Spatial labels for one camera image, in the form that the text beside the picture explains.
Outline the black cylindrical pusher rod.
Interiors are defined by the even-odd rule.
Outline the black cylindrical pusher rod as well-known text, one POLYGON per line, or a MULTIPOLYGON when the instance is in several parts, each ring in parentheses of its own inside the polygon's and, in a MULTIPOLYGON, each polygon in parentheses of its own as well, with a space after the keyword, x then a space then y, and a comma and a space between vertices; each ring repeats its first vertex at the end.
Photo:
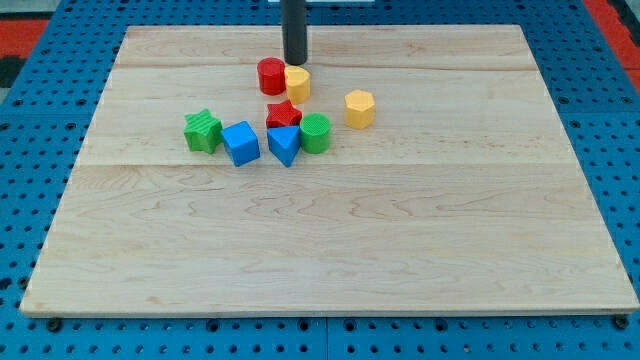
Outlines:
POLYGON ((306 1, 281 0, 280 10, 285 61, 302 65, 308 56, 306 1))

